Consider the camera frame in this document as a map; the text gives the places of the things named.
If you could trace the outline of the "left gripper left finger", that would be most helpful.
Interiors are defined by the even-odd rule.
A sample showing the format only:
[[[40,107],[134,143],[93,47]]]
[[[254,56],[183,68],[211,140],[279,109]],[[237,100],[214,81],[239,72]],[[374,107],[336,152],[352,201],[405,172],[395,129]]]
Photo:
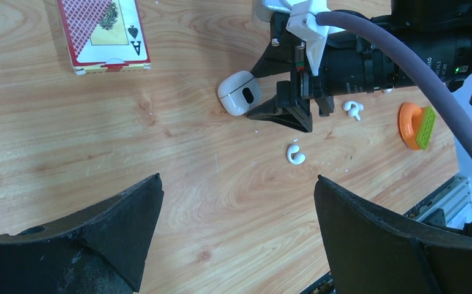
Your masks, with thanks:
[[[0,293],[136,293],[163,203],[152,175],[106,200],[0,235]]]

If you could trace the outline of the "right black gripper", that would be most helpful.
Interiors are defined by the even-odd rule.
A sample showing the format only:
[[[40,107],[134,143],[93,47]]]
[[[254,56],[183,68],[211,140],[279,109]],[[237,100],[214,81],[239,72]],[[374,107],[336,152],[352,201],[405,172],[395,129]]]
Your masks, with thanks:
[[[288,32],[286,25],[285,14],[272,14],[270,43],[250,73],[255,78],[289,73],[290,80],[277,82],[276,95],[250,110],[246,117],[310,133],[311,101],[316,102],[319,116],[327,117],[335,110],[334,96],[374,92],[376,46],[349,31],[330,34],[319,75],[314,76],[305,44]]]

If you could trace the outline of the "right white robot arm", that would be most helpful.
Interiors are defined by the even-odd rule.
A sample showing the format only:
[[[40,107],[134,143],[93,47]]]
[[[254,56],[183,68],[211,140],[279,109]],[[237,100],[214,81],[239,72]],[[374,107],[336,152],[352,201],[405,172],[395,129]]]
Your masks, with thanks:
[[[249,119],[312,131],[310,102],[318,114],[334,112],[334,97],[387,91],[414,85],[411,78],[374,43],[331,28],[318,75],[307,59],[307,42],[287,30],[291,4],[254,1],[254,19],[270,25],[270,43],[251,73],[256,78],[289,73],[276,95],[252,107]],[[413,50],[448,90],[459,89],[472,74],[472,1],[392,1],[391,13],[371,22]]]

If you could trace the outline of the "white gold earbud case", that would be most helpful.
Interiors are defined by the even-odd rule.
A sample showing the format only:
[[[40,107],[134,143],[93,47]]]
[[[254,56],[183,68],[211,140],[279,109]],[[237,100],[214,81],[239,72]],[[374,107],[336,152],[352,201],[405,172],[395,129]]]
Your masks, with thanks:
[[[255,76],[246,70],[230,75],[217,89],[224,109],[232,116],[241,116],[262,102],[262,91]]]

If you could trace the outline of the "white stem earbud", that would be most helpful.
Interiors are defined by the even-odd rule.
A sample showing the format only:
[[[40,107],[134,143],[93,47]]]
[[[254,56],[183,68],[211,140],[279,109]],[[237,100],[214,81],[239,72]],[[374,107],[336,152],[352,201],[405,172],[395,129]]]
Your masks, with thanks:
[[[360,107],[353,107],[352,109],[349,110],[350,112],[350,116],[354,117],[357,121],[360,121],[361,120],[361,117],[360,117]]]

